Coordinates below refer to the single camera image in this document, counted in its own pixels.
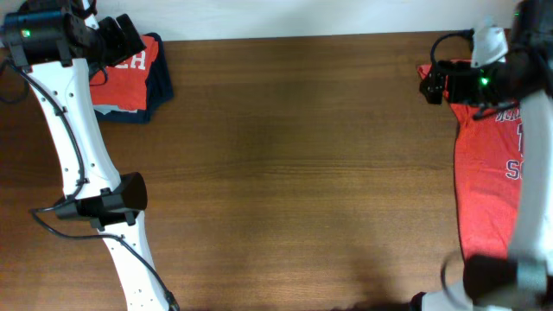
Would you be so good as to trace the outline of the orange Fram t-shirt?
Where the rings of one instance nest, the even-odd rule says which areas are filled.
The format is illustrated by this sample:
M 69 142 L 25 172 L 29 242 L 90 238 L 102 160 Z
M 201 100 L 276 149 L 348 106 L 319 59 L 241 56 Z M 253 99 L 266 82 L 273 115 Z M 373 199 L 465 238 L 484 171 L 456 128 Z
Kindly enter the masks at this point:
M 151 35 L 141 38 L 146 45 L 142 52 L 93 76 L 90 82 L 93 106 L 117 105 L 128 111 L 146 110 L 146 79 L 157 58 L 159 44 Z

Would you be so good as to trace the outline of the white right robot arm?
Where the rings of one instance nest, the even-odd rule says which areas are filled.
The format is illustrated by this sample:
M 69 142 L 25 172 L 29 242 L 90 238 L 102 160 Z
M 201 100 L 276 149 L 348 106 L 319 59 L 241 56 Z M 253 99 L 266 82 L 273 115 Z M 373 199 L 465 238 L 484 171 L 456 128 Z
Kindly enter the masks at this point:
M 411 310 L 552 306 L 552 4 L 523 1 L 510 31 L 457 32 L 469 60 L 418 68 L 420 93 L 458 122 L 454 190 L 459 282 L 416 295 Z

